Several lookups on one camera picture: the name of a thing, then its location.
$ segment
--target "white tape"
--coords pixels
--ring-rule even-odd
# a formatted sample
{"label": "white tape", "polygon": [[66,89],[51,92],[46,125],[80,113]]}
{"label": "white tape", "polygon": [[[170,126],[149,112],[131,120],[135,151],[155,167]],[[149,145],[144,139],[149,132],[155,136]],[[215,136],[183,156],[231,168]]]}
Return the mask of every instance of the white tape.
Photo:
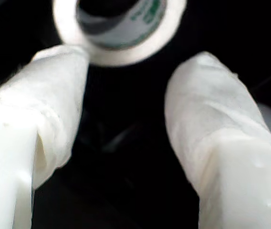
{"label": "white tape", "polygon": [[[78,2],[53,0],[54,22],[62,42],[83,46],[93,64],[123,66],[148,58],[172,39],[187,0],[140,0],[126,14],[111,19],[86,14],[79,10]],[[105,31],[98,28],[98,24],[115,20],[118,22]],[[94,24],[97,31],[88,31]]]}

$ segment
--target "tape wrapping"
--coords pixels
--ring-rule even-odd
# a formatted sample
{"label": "tape wrapping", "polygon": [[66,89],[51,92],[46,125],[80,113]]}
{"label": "tape wrapping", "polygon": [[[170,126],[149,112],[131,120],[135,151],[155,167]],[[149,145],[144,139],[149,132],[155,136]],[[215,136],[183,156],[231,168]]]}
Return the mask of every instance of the tape wrapping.
{"label": "tape wrapping", "polygon": [[[83,46],[90,62],[99,66],[129,65],[158,52],[175,35],[187,4],[187,0],[140,0],[116,27],[92,36],[79,22],[78,2],[53,0],[55,27],[63,43]],[[140,25],[140,20],[149,26]],[[132,33],[138,37],[131,39]]]}

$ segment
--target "tape roll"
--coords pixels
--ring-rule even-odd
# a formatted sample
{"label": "tape roll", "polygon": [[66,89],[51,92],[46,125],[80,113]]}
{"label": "tape roll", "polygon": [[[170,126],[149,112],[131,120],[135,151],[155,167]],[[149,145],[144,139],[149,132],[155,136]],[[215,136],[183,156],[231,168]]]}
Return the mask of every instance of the tape roll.
{"label": "tape roll", "polygon": [[175,35],[187,0],[139,0],[125,14],[103,18],[87,14],[79,0],[53,0],[53,18],[63,43],[81,45],[99,66],[139,62]]}

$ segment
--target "wrapped tape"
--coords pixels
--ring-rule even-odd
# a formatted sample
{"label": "wrapped tape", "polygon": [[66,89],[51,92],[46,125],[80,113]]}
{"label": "wrapped tape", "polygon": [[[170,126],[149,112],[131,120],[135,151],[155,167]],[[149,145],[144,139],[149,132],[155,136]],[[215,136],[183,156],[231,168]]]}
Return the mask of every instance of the wrapped tape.
{"label": "wrapped tape", "polygon": [[53,0],[53,17],[63,43],[81,45],[100,66],[139,62],[165,46],[175,35],[186,0],[139,0],[126,14],[95,17],[78,0]]}

